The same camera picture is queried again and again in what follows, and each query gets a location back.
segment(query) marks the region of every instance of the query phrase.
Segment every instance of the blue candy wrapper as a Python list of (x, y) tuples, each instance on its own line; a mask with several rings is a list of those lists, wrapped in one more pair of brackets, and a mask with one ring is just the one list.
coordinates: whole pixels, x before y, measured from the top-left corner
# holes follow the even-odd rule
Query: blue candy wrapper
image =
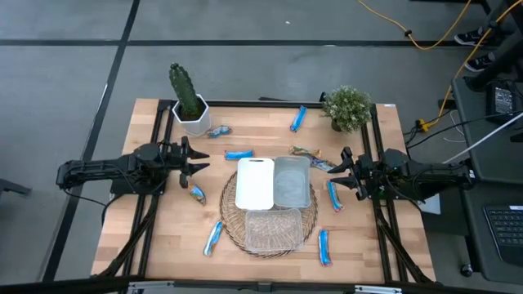
[(303, 119), (305, 118), (305, 113), (307, 112), (307, 107), (300, 106), (300, 111), (297, 113), (297, 116), (294, 118), (293, 124), (291, 125), (291, 131), (297, 132), (297, 129), (302, 125)]
[(326, 229), (321, 229), (319, 239), (321, 265), (331, 266), (333, 262), (330, 260), (329, 255), (329, 232)]
[(307, 155), (307, 157), (311, 160), (312, 167), (316, 167), (324, 172), (328, 172), (336, 167), (336, 164), (331, 163), (329, 160), (322, 160), (312, 155)]
[(197, 185), (191, 182), (189, 182), (189, 194), (192, 198), (196, 199), (196, 201), (202, 203), (202, 205), (207, 203), (207, 199), (205, 198), (203, 191)]
[(228, 126), (221, 125), (212, 129), (212, 131), (207, 132), (209, 138), (217, 138), (221, 135), (229, 135), (232, 132), (232, 129)]
[(329, 188), (330, 201), (333, 203), (334, 211), (340, 212), (343, 209), (343, 204), (340, 202), (340, 198), (337, 197), (336, 184), (328, 181), (327, 188)]
[(209, 235), (207, 243), (205, 244), (205, 248), (203, 249), (203, 254), (205, 256), (212, 255), (212, 250), (214, 249), (214, 247), (218, 243), (218, 240), (220, 239), (221, 226), (222, 224), (220, 220), (214, 225), (214, 228), (212, 228), (211, 234)]
[(239, 160), (241, 158), (254, 157), (254, 150), (227, 151), (226, 160)]

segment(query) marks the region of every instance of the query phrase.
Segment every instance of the gray floor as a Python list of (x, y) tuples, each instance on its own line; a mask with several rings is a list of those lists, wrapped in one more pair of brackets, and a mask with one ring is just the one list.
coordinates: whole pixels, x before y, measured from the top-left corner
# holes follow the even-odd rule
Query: gray floor
[[(437, 39), (462, 4), (367, 0), (414, 31)], [(0, 39), (120, 39), (132, 1), (0, 0)], [(473, 5), (458, 30), (485, 17)], [(142, 0), (131, 39), (401, 40), (393, 24), (356, 1)], [(116, 47), (0, 47), (0, 177), (32, 186), (27, 198), (0, 198), (0, 283), (40, 279), (65, 195), (54, 185), (55, 170), (79, 158), (100, 102)], [(171, 62), (191, 73), (208, 100), (255, 100), (269, 96), (317, 100), (322, 91), (350, 84), (377, 103), (399, 106), (405, 130), (417, 118), (437, 114), (455, 70), (470, 48), (412, 47), (127, 47), (114, 84), (94, 159), (121, 154), (136, 98), (174, 98)], [(452, 122), (446, 117), (435, 129)], [(450, 131), (413, 150), (420, 160), (442, 161), (464, 148)], [(109, 184), (89, 183), (83, 196), (107, 201)], [(57, 279), (90, 274), (101, 225), (101, 208), (80, 202)], [(427, 234), (436, 277), (444, 284), (505, 292), (523, 287), (464, 278), (467, 260), (461, 238)], [(184, 290), (186, 293), (201, 292)]]

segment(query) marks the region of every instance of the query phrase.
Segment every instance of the wooden tabletop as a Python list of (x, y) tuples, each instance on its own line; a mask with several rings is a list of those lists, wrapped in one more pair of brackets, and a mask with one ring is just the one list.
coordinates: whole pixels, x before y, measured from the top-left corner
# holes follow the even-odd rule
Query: wooden tabletop
[[(131, 117), (123, 153), (149, 143), (159, 100), (138, 99)], [(159, 200), (153, 238), (150, 248), (147, 278), (206, 279), (229, 281), (277, 281), (316, 283), (383, 283), (382, 263), (378, 250), (376, 222), (372, 203), (357, 201), (355, 191), (337, 186), (345, 209), (336, 213), (329, 199), (326, 181), (336, 175), (311, 169), (311, 183), (318, 199), (318, 221), (304, 247), (287, 256), (262, 259), (240, 251), (222, 232), (212, 257), (203, 255), (203, 247), (212, 227), (220, 219), (221, 191), (236, 171), (236, 161), (224, 159), (225, 150), (255, 149), (257, 157), (275, 158), (288, 155), (288, 147), (297, 145), (306, 149), (321, 149), (322, 158), (341, 162), (340, 153), (350, 146), (355, 156), (364, 153), (361, 134), (343, 135), (330, 127), (329, 118), (322, 118), (320, 109), (308, 109), (297, 133), (288, 128), (297, 109), (212, 107), (212, 125), (225, 124), (233, 133), (217, 139), (189, 138), (191, 146), (210, 154), (210, 158), (194, 162), (211, 163), (199, 171), (193, 180), (207, 195), (202, 207), (178, 184), (178, 171), (168, 179), (166, 193)], [(164, 115), (162, 125), (166, 123)], [(394, 105), (378, 105), (378, 119), (382, 141), (386, 148), (405, 151), (398, 113)], [(372, 128), (369, 124), (370, 144), (376, 159)], [(175, 122), (172, 142), (184, 136)], [(92, 267), (96, 274), (104, 270), (129, 237), (136, 207), (136, 195), (125, 195), (107, 211), (105, 224)], [(396, 201), (396, 214), (402, 243), (414, 261), (429, 278), (434, 271), (422, 218), (407, 201)], [(318, 233), (329, 229), (329, 249), (333, 265), (320, 265)], [(141, 243), (137, 245), (132, 273), (137, 272)], [(393, 276), (397, 278), (396, 259), (389, 244)]]

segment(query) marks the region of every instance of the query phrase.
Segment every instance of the rattan placemat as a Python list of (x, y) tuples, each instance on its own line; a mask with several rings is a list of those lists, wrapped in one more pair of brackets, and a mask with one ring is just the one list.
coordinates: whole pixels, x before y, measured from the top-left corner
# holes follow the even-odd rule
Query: rattan placemat
[[(287, 251), (275, 251), (275, 252), (250, 252), (245, 247), (245, 213), (236, 207), (236, 178), (237, 172), (235, 172), (230, 179), (227, 181), (226, 186), (221, 192), (220, 200), (220, 214), (223, 226), (229, 234), (229, 238), (232, 240), (239, 249), (247, 252), (252, 256), (258, 256), (263, 258), (271, 258), (277, 256), (284, 256), (292, 252), (293, 250)], [(274, 205), (271, 210), (285, 210), (287, 207), (278, 207)], [(307, 208), (299, 208), (302, 214), (302, 229), (303, 229), (303, 242), (305, 242), (312, 233), (315, 227), (316, 219), (318, 218), (318, 202), (311, 185), (311, 205)]]

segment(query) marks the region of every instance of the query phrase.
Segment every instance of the chair wheel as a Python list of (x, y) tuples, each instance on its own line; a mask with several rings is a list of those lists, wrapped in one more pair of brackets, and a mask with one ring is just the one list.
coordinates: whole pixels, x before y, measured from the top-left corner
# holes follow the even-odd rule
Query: chair wheel
[(470, 277), (472, 276), (472, 273), (474, 271), (472, 270), (472, 266), (470, 264), (467, 264), (467, 265), (462, 265), (461, 266), (461, 269), (459, 269), (459, 273), (463, 276), (463, 277)]

